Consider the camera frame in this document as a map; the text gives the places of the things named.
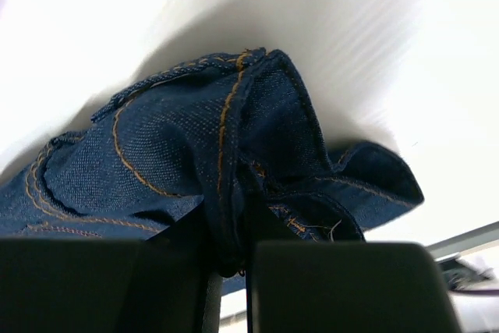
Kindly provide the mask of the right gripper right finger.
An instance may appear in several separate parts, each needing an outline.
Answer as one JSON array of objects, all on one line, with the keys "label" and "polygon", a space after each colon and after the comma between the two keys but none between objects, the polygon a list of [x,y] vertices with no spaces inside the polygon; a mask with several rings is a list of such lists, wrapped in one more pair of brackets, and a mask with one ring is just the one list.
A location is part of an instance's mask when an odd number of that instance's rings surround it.
[{"label": "right gripper right finger", "polygon": [[308,242],[262,205],[246,220],[249,331],[460,331],[440,270],[420,245]]}]

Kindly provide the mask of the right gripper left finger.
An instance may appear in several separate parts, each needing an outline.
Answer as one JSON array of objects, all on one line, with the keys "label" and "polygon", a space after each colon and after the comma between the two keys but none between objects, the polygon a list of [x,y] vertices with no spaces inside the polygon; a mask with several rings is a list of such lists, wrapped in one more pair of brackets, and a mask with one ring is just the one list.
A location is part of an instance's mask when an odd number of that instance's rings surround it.
[{"label": "right gripper left finger", "polygon": [[216,332],[221,277],[201,208],[151,239],[3,239],[4,332]]}]

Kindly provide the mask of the dark blue denim trousers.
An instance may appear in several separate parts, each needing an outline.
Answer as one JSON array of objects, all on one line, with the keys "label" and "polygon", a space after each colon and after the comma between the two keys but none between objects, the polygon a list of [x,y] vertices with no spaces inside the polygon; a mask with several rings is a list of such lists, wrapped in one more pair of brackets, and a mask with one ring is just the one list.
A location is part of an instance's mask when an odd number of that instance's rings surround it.
[{"label": "dark blue denim trousers", "polygon": [[292,60],[264,48],[183,62],[115,94],[1,186],[1,234],[148,239],[203,207],[242,262],[252,192],[301,239],[361,240],[418,207],[409,166],[370,141],[329,148]]}]

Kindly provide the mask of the aluminium rail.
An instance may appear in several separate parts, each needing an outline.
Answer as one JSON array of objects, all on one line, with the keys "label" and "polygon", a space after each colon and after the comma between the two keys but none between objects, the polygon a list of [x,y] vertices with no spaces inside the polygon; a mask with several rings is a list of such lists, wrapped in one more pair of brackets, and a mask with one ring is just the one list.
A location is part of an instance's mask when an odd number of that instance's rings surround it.
[{"label": "aluminium rail", "polygon": [[490,223],[480,228],[464,232],[458,236],[434,243],[426,247],[426,250],[434,258],[447,257],[462,251],[492,243],[498,240],[498,222]]}]

